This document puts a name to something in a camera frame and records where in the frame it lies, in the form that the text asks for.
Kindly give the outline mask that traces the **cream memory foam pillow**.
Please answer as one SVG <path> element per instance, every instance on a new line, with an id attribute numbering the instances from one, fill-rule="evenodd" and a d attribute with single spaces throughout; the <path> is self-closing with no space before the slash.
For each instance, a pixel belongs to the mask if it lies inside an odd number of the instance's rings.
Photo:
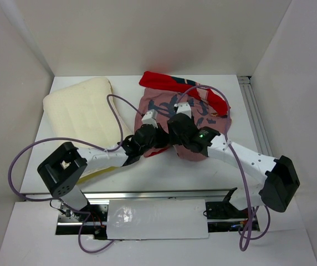
<path id="1" fill-rule="evenodd" d="M 108 148 L 132 131 L 120 117 L 118 124 L 109 80 L 100 76 L 57 90 L 43 100 L 43 109 L 56 137 L 69 137 Z"/>

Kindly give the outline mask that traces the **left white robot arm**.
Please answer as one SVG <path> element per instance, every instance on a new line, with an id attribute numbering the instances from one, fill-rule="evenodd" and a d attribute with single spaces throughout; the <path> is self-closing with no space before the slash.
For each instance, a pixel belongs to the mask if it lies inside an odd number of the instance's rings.
<path id="1" fill-rule="evenodd" d="M 84 221 L 90 216 L 91 208 L 76 185 L 80 178 L 107 168 L 131 165 L 148 150 L 165 147 L 168 142 L 168 133 L 160 125 L 144 124 L 112 152 L 77 148 L 72 142 L 65 142 L 38 166 L 37 171 L 52 197 L 70 206 L 70 213 L 76 220 Z"/>

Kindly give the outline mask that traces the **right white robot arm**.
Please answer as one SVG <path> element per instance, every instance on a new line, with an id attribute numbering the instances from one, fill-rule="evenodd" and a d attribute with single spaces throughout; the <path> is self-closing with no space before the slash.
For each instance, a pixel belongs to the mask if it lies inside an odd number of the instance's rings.
<path id="1" fill-rule="evenodd" d="M 258 184 L 235 188 L 227 196 L 223 211 L 236 217 L 248 207 L 267 206 L 283 213 L 300 186 L 292 160 L 259 154 L 241 146 L 210 127 L 198 128 L 193 119 L 179 113 L 167 122 L 170 141 L 203 156 L 221 160 L 253 177 Z"/>

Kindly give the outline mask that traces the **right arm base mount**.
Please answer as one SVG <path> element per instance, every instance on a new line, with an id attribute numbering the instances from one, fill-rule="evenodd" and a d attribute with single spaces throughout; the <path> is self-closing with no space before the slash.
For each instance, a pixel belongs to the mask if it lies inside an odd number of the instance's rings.
<path id="1" fill-rule="evenodd" d="M 237 232 L 247 224 L 247 209 L 240 211 L 229 202 L 236 189 L 230 190 L 221 201 L 206 202 L 206 210 L 203 211 L 203 215 L 207 218 L 209 233 Z"/>

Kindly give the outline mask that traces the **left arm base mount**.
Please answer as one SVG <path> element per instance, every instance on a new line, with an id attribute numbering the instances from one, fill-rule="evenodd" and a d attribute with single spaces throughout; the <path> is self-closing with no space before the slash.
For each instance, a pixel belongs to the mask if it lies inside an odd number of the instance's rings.
<path id="1" fill-rule="evenodd" d="M 109 201 L 94 201 L 78 213 L 72 211 L 60 201 L 50 201 L 49 205 L 58 214 L 55 234 L 57 236 L 78 235 L 81 226 L 81 234 L 92 236 L 96 240 L 107 240 L 106 226 L 108 220 Z"/>

